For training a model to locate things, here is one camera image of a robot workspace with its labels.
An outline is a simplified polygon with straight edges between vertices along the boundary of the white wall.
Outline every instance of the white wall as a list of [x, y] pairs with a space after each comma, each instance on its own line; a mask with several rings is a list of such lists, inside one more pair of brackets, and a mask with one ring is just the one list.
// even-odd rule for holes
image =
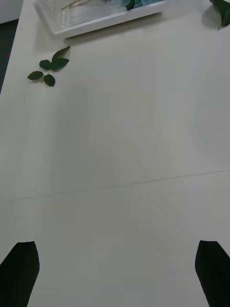
[[0, 24], [18, 19], [23, 0], [0, 0]]

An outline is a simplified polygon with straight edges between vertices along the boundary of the leaf sprig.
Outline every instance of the leaf sprig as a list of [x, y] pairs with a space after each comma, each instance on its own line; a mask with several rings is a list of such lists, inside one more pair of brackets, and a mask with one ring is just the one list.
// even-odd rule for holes
[[47, 71], [46, 75], [44, 75], [42, 71], [34, 71], [30, 73], [27, 78], [33, 81], [42, 78], [41, 82], [44, 81], [47, 85], [54, 86], [55, 79], [52, 75], [50, 75], [50, 72], [59, 70], [66, 66], [69, 59], [62, 58], [62, 56], [69, 50], [69, 48], [70, 46], [57, 51], [52, 57], [51, 62], [48, 59], [40, 61], [39, 66]]
[[210, 0], [216, 7], [221, 16], [221, 27], [227, 27], [230, 24], [230, 3], [224, 0]]

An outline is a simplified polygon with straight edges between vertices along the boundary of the dark floor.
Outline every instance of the dark floor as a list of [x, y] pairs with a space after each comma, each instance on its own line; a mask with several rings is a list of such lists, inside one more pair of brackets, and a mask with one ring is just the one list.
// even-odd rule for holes
[[0, 93], [11, 54], [17, 25], [18, 19], [0, 24]]

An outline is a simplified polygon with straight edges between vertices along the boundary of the plastic tray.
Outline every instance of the plastic tray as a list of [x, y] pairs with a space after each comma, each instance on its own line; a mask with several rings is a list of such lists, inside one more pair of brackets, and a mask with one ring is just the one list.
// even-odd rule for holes
[[67, 38], [162, 12], [167, 3], [158, 1], [126, 11], [122, 1], [79, 0], [62, 10], [71, 0], [36, 0], [34, 6], [50, 35]]

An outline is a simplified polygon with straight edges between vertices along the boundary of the white table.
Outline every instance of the white table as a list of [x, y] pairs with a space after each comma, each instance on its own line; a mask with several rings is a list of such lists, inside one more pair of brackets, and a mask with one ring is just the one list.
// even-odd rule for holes
[[[199, 240], [230, 254], [230, 28], [209, 7], [63, 42], [24, 1], [0, 96], [0, 261], [35, 240], [29, 306], [208, 306]], [[54, 88], [27, 81], [68, 45]]]

